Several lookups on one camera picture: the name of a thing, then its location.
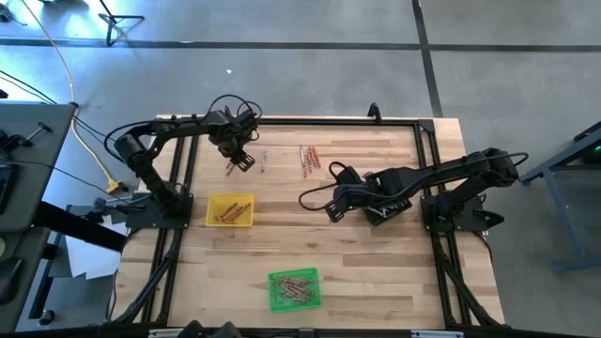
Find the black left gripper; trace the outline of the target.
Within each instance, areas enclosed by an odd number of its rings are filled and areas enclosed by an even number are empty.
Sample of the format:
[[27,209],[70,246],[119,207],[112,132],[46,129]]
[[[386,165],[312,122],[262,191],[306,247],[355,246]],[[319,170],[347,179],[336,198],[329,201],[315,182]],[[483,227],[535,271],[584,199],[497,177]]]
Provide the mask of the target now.
[[251,141],[252,133],[256,129],[255,113],[243,112],[233,116],[227,112],[210,112],[209,120],[218,123],[216,131],[210,134],[209,140],[218,147],[224,157],[229,158],[226,169],[236,166],[235,158],[239,158],[237,167],[241,171],[252,168],[255,159],[244,151],[244,146]]

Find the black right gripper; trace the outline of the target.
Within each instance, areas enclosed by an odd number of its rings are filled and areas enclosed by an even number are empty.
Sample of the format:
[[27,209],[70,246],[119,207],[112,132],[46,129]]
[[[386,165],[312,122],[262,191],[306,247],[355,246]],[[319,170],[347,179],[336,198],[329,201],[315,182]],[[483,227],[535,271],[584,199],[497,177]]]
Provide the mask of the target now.
[[353,173],[339,173],[336,183],[333,201],[324,207],[332,223],[338,223],[344,218],[345,212],[353,208],[381,210],[394,207],[394,200],[379,192],[376,183],[363,181]]

